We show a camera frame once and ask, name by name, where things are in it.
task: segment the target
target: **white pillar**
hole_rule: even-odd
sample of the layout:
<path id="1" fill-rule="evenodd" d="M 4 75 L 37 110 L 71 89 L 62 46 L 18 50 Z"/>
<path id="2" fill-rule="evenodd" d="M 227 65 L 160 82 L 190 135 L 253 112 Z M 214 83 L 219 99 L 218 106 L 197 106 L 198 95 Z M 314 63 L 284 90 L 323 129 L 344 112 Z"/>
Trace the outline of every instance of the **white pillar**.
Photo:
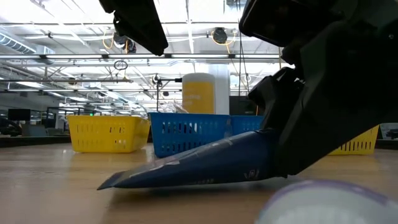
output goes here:
<path id="1" fill-rule="evenodd" d="M 215 83 L 215 112 L 229 114 L 229 68 L 228 64 L 209 64 L 208 73 L 214 75 Z"/>

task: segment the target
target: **yellow container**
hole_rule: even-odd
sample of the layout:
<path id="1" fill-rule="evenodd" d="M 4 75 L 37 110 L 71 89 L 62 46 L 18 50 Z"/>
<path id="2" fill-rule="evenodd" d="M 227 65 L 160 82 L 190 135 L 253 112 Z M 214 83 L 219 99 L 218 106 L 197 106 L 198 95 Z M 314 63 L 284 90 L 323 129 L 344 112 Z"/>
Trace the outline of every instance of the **yellow container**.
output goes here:
<path id="1" fill-rule="evenodd" d="M 379 126 L 360 134 L 329 155 L 369 155 L 374 153 Z"/>
<path id="2" fill-rule="evenodd" d="M 132 152 L 147 143 L 150 122 L 132 116 L 68 116 L 75 152 Z"/>

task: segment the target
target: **yellow label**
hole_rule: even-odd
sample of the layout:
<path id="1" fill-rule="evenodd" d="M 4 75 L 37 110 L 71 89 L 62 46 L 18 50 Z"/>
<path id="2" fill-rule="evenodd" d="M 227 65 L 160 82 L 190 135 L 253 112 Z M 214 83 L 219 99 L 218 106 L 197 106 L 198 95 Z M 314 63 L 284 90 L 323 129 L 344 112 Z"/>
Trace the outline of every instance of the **yellow label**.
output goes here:
<path id="1" fill-rule="evenodd" d="M 214 85 L 209 82 L 184 83 L 182 106 L 189 113 L 214 114 Z"/>

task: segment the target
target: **yellow cylinder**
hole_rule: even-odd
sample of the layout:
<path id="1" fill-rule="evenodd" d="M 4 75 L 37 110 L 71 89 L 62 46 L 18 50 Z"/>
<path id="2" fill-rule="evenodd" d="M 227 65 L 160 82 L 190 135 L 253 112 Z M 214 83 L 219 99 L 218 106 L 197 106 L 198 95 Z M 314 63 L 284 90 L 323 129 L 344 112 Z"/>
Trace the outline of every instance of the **yellow cylinder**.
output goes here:
<path id="1" fill-rule="evenodd" d="M 208 73 L 190 73 L 182 79 L 182 106 L 189 113 L 215 114 L 215 78 Z"/>

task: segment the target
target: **desk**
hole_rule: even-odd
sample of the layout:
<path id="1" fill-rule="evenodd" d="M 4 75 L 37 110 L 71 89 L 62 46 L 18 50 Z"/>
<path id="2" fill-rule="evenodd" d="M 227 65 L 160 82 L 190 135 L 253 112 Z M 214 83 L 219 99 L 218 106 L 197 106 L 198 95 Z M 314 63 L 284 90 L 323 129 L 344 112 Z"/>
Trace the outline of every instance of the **desk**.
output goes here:
<path id="1" fill-rule="evenodd" d="M 278 189 L 303 179 L 360 184 L 398 200 L 398 151 L 328 156 L 288 179 L 157 189 L 95 189 L 111 174 L 154 159 L 132 154 L 75 154 L 70 144 L 0 150 L 0 220 L 40 224 L 254 223 Z"/>

